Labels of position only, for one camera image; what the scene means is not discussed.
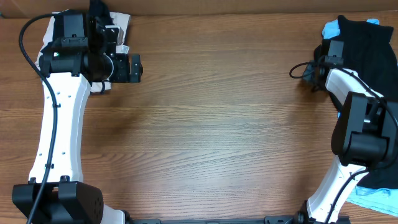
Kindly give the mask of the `black polo shirt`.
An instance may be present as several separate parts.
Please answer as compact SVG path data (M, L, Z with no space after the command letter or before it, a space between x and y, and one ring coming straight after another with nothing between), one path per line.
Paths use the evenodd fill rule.
M380 26L368 21L350 21L342 15L338 16L337 20L341 26L340 35L323 40L342 41L344 68L354 70L372 90L385 98L397 101L397 57L390 45L393 27ZM313 60L317 59L319 50L320 45L314 51ZM305 81L325 90L313 81ZM329 95L341 112L343 105L333 99L330 93ZM397 159L389 168L365 175L359 181L359 186L374 189L397 188Z

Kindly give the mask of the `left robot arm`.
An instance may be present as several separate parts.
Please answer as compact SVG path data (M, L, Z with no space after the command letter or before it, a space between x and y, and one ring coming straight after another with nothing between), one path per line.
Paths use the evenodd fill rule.
M84 182L83 117L88 97L113 83L138 83L142 65L125 45L130 15L67 10L49 15L31 66L44 88L44 112L34 165L26 184L15 185L13 204L29 223L131 223L124 210L104 203Z

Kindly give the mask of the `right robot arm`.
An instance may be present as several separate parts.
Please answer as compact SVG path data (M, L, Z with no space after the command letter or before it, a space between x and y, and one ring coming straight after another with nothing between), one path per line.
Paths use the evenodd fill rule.
M343 66L344 43L323 40L301 76L343 105L331 137L334 159L316 192L291 223L348 223L339 212L358 182L397 159L397 101L372 90Z

